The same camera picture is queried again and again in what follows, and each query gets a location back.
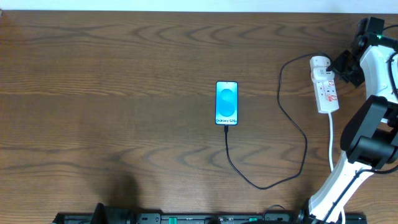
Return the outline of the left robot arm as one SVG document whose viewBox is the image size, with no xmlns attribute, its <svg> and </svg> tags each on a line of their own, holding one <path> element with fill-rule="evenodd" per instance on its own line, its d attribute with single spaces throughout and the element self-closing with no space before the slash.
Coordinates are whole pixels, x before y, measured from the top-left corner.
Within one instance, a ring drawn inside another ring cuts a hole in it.
<svg viewBox="0 0 398 224">
<path fill-rule="evenodd" d="M 136 224 L 136 215 L 129 209 L 98 203 L 90 224 Z"/>
</svg>

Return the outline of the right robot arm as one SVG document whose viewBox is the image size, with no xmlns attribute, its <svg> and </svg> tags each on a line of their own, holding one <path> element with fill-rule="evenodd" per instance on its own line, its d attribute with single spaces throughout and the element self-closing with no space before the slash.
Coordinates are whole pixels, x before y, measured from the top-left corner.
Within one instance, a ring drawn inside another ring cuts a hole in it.
<svg viewBox="0 0 398 224">
<path fill-rule="evenodd" d="M 355 87 L 365 84 L 366 101 L 344 128 L 342 153 L 331 174 L 300 211 L 299 223 L 343 223 L 345 204 L 373 174 L 397 160 L 397 40 L 383 34 L 384 20 L 361 20 L 351 50 L 335 60 L 326 56 L 310 59 L 311 79 L 319 113 L 338 109 L 334 77 Z"/>
</svg>

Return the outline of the blue smartphone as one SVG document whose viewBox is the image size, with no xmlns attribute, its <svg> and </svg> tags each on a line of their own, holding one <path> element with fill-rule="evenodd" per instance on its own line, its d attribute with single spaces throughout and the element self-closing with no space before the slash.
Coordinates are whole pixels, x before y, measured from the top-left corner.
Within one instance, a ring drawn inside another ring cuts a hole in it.
<svg viewBox="0 0 398 224">
<path fill-rule="evenodd" d="M 235 126 L 238 124 L 238 83 L 233 81 L 216 82 L 215 123 Z"/>
</svg>

